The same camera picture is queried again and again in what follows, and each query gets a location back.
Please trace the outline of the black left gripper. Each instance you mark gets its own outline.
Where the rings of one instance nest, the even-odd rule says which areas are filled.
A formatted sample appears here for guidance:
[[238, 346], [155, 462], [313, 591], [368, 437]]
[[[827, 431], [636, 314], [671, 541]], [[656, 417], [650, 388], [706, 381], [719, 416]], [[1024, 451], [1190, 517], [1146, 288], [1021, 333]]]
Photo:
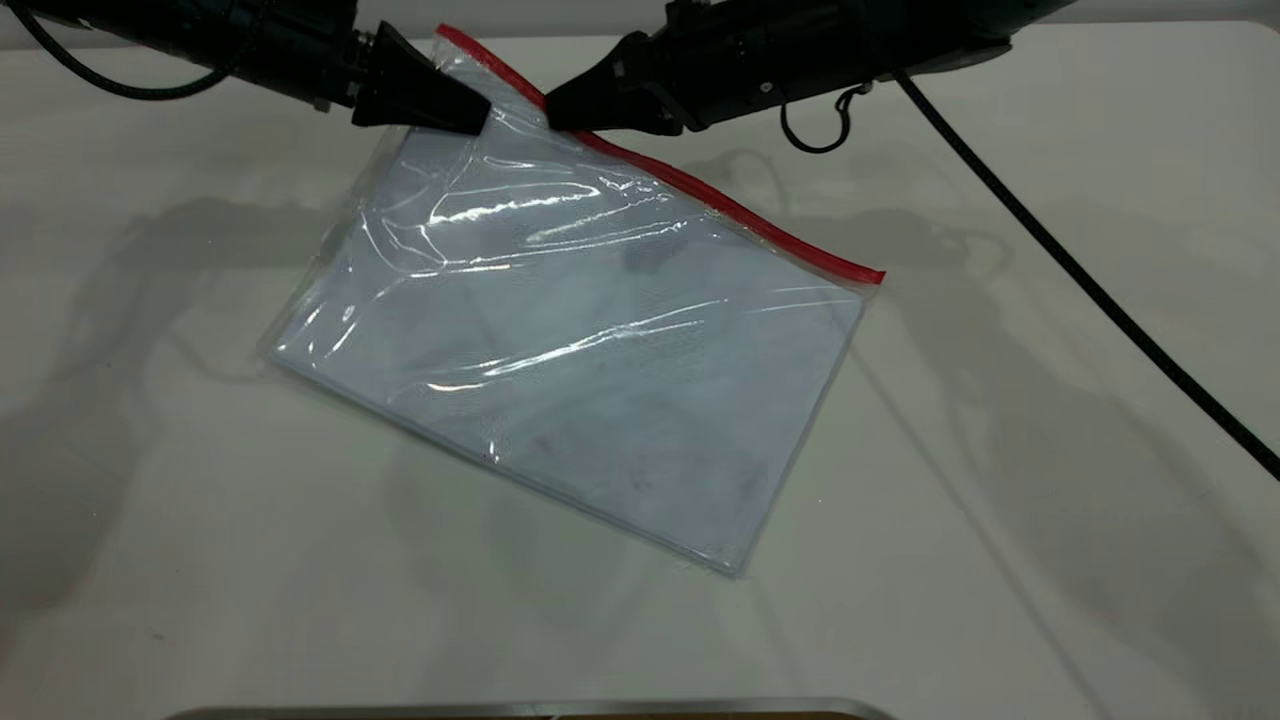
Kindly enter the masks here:
[[[316, 109], [353, 109], [357, 127], [407, 126], [477, 136], [492, 105], [436, 68], [392, 24], [356, 27], [356, 1], [268, 1], [233, 77]], [[370, 88], [357, 94], [367, 74]]]

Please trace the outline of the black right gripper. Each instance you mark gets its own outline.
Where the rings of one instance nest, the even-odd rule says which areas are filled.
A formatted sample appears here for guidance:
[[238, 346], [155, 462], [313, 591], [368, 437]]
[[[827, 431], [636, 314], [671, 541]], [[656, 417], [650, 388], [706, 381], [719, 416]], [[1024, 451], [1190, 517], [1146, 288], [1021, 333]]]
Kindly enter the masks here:
[[672, 1], [666, 105], [652, 92], [650, 36], [636, 31], [545, 96], [570, 132], [680, 136], [817, 95], [1007, 51], [1010, 3]]

